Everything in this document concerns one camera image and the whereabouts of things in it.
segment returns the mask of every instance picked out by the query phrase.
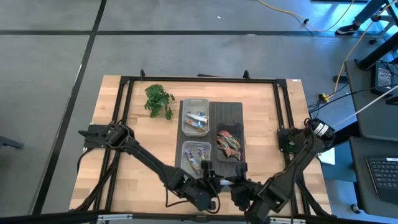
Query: wooden table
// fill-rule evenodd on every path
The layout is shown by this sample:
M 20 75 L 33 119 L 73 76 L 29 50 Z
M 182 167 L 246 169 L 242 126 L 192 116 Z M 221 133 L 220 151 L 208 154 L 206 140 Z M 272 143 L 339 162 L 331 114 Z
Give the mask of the wooden table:
M 114 110 L 114 102 L 118 92 L 120 76 L 106 75 L 93 115 L 95 124 L 108 124 Z M 164 114 L 158 118 L 149 118 L 149 112 L 144 109 L 147 97 L 145 89 L 152 84 L 161 84 L 165 90 L 175 96 L 171 104 L 174 120 L 167 121 Z M 307 104 L 300 80 L 287 80 L 290 104 L 295 127 L 303 128 L 303 121 L 308 117 Z M 279 127 L 273 87 L 266 83 L 218 83 L 218 82 L 148 82 L 135 81 L 132 91 L 132 101 L 129 108 L 127 125 L 131 127 L 136 139 L 148 151 L 153 153 L 165 164 L 175 165 L 175 149 L 177 142 L 178 110 L 180 100 L 186 98 L 207 98 L 209 101 L 230 101 L 243 104 L 244 137 L 246 148 L 246 162 L 248 163 L 248 178 L 265 182 L 276 172 L 285 167 L 283 155 L 279 151 L 276 129 Z M 281 97 L 285 126 L 283 97 Z M 123 111 L 123 103 L 119 110 L 119 118 Z M 98 181 L 104 149 L 94 149 L 82 160 L 80 171 L 73 191 L 70 208 L 79 206 L 93 190 Z M 306 185 L 322 208 L 331 212 L 321 165 L 314 159 L 304 172 Z M 108 186 L 105 186 L 100 208 L 104 208 L 104 201 Z M 300 194 L 296 190 L 299 212 L 302 211 Z M 169 194 L 169 203 L 180 199 Z M 218 215 L 242 215 L 234 206 L 230 193 L 220 194 L 221 210 Z M 129 213 L 200 213 L 193 205 L 183 203 L 165 208 L 165 190 L 158 176 L 139 162 L 133 156 L 121 155 L 115 191 L 112 201 L 112 212 Z M 290 216 L 290 203 L 278 214 L 270 215 Z

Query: table leg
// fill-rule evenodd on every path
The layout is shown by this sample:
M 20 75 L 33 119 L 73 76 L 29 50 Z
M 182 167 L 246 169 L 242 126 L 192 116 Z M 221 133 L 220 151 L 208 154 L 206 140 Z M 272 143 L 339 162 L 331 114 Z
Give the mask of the table leg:
M 24 145 L 22 143 L 19 143 L 17 141 L 11 140 L 9 138 L 5 138 L 0 136 L 0 147 L 1 146 L 11 146 L 16 149 L 22 148 Z
M 331 147 L 335 147 L 341 143 L 348 141 L 348 138 L 351 136 L 361 137 L 361 133 L 359 132 L 358 122 L 345 126 L 343 129 L 337 131 L 335 133 L 335 140 L 333 141 L 333 145 Z
M 360 69 L 368 69 L 377 60 L 381 57 L 385 56 L 388 52 L 390 52 L 394 47 L 398 46 L 398 32 L 395 33 L 392 37 L 386 40 L 382 45 L 380 45 L 376 50 L 370 53 L 365 59 L 358 63 L 358 67 Z

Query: yellow cable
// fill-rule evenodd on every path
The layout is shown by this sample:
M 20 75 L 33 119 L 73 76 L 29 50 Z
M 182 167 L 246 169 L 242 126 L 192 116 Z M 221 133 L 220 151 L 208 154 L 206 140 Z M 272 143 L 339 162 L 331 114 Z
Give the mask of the yellow cable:
M 387 5 L 386 7 L 383 8 L 383 10 L 381 12 L 379 12 L 377 14 L 377 16 L 380 16 L 385 10 L 387 10 L 388 7 L 390 7 L 392 4 L 394 4 L 395 2 L 397 2 L 398 0 L 394 0 L 392 1 L 389 5 Z M 354 49 L 356 48 L 356 46 L 359 44 L 359 42 L 362 40 L 362 38 L 364 37 L 365 33 L 368 31 L 368 29 L 374 24 L 374 22 L 372 21 L 370 23 L 370 25 L 368 26 L 368 28 L 366 28 L 366 30 L 363 32 L 363 34 L 361 35 L 361 37 L 359 38 L 359 40 L 355 43 L 354 47 L 351 49 L 351 51 L 348 53 L 347 57 L 344 59 L 344 62 L 346 62 L 348 60 L 348 57 L 351 56 L 351 54 L 353 53 Z M 340 79 L 341 74 L 343 73 L 344 70 L 344 62 L 341 65 L 341 69 L 340 72 L 338 73 L 337 76 L 337 80 L 336 80 L 336 85 L 335 85 L 335 89 L 333 90 L 333 93 L 328 95 L 327 98 L 331 98 L 337 91 L 337 86 L 338 86 L 338 80 Z
M 265 2 L 263 2 L 263 1 L 261 1 L 261 0 L 258 0 L 258 1 L 259 1 L 261 4 L 263 4 L 263 5 L 267 6 L 268 8 L 270 8 L 270 9 L 273 9 L 273 10 L 276 10 L 276 11 L 279 11 L 279 12 L 288 13 L 288 14 L 290 14 L 290 15 L 298 16 L 298 17 L 300 17 L 300 18 L 302 18 L 302 19 L 304 19 L 304 20 L 306 19 L 306 18 L 304 18 L 303 16 L 301 16 L 301 15 L 295 13 L 295 12 L 290 12 L 290 11 L 286 11 L 286 10 L 283 10 L 283 9 L 278 9 L 278 8 L 276 8 L 276 7 L 273 7 L 273 6 L 268 5 L 267 3 L 265 3 Z M 352 0 L 352 1 L 351 1 L 351 3 L 349 4 L 347 10 L 343 13 L 343 15 L 340 17 L 340 19 L 338 19 L 337 22 L 333 24 L 333 26 L 329 27 L 329 29 L 318 30 L 318 29 L 315 28 L 309 21 L 308 21 L 306 24 L 310 25 L 310 27 L 312 27 L 312 29 L 315 30 L 315 31 L 317 31 L 317 32 L 326 32 L 326 31 L 330 30 L 331 28 L 333 28 L 335 25 L 337 25 L 337 23 L 339 23 L 339 21 L 340 21 L 340 20 L 343 18 L 343 16 L 348 12 L 348 10 L 349 10 L 350 7 L 354 4 L 354 2 L 355 2 L 355 0 Z

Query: green plant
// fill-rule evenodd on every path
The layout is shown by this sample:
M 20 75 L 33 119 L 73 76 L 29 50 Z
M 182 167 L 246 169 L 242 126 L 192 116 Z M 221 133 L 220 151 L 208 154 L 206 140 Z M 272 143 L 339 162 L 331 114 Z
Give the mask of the green plant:
M 171 100 L 175 100 L 173 94 L 168 94 L 164 91 L 162 85 L 155 84 L 145 89 L 148 100 L 145 104 L 145 110 L 150 110 L 150 117 L 155 118 L 159 115 L 159 112 L 162 108 L 164 108 L 166 114 L 165 117 L 167 120 L 173 118 L 173 111 L 171 107 L 167 106 Z

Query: black tray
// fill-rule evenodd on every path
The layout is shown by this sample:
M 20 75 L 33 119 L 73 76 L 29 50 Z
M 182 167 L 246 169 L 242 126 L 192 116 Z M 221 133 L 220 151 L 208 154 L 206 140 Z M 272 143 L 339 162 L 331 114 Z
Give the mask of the black tray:
M 225 153 L 223 150 L 218 149 L 217 145 L 215 146 L 216 149 L 216 158 L 218 161 L 221 162 L 243 162 L 245 161 L 245 155 L 244 155 L 244 136 L 243 136 L 243 125 L 239 123 L 218 123 L 217 124 L 217 132 L 218 134 L 219 131 L 221 130 L 226 130 L 229 132 L 232 136 L 236 137 L 241 145 L 240 151 L 241 151 L 241 160 L 238 160 L 237 158 L 231 156 L 229 158 L 226 157 Z

